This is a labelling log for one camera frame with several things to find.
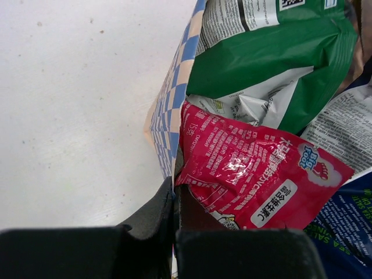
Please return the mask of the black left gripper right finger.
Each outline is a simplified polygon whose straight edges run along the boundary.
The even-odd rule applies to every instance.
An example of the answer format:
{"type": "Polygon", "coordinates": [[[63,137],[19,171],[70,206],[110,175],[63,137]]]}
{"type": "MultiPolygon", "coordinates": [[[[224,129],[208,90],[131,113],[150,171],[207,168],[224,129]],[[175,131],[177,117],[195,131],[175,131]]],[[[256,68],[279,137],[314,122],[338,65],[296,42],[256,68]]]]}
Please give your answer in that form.
{"type": "Polygon", "coordinates": [[[325,278],[317,249],[301,230],[229,230],[186,185],[176,188],[179,278],[325,278]]]}

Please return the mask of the green snack bag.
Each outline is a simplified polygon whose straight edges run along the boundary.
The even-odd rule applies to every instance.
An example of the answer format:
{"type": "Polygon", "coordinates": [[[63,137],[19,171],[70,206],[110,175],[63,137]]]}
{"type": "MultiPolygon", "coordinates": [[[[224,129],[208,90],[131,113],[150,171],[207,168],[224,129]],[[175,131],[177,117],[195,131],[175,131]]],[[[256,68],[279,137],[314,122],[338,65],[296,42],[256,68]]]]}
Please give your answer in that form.
{"type": "Polygon", "coordinates": [[[350,1],[207,1],[187,101],[296,134],[360,74],[350,1]]]}

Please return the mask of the blue checkered paper bag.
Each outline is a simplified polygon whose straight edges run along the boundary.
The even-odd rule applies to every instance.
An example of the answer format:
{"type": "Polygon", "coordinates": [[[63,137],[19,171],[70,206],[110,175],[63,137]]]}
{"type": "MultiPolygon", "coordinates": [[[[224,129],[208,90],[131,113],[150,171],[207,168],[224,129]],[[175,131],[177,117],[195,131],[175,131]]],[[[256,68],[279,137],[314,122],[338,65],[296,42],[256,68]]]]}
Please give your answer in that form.
{"type": "Polygon", "coordinates": [[[162,87],[148,110],[144,135],[155,150],[163,178],[173,177],[180,137],[181,107],[194,65],[206,1],[197,1],[162,87]]]}

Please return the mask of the small pink snack packet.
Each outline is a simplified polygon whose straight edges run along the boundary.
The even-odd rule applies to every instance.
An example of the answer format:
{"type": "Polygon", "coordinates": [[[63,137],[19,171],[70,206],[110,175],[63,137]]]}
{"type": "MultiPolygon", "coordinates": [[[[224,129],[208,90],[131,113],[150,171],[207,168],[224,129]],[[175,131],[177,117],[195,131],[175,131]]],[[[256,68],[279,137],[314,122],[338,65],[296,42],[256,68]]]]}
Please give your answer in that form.
{"type": "Polygon", "coordinates": [[[235,230],[304,229],[353,176],[353,169],[285,131],[255,127],[186,102],[184,165],[176,184],[219,223],[235,230]]]}

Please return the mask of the dark blue chips bag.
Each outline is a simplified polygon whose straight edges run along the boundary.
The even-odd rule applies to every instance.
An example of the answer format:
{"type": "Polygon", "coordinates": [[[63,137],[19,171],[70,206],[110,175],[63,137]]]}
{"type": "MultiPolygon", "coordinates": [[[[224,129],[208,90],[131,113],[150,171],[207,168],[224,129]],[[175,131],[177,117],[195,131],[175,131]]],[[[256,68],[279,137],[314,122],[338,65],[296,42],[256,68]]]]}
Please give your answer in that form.
{"type": "Polygon", "coordinates": [[[301,135],[354,169],[305,228],[328,278],[371,278],[371,83],[331,100],[301,135]]]}

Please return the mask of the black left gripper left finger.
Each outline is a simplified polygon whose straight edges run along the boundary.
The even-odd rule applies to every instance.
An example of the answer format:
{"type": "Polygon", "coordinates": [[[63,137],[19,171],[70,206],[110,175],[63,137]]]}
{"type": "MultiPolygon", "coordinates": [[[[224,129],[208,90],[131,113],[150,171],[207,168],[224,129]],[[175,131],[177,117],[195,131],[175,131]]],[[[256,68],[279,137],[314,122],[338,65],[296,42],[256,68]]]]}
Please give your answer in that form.
{"type": "Polygon", "coordinates": [[[1,278],[170,278],[172,179],[116,226],[1,231],[1,278]]]}

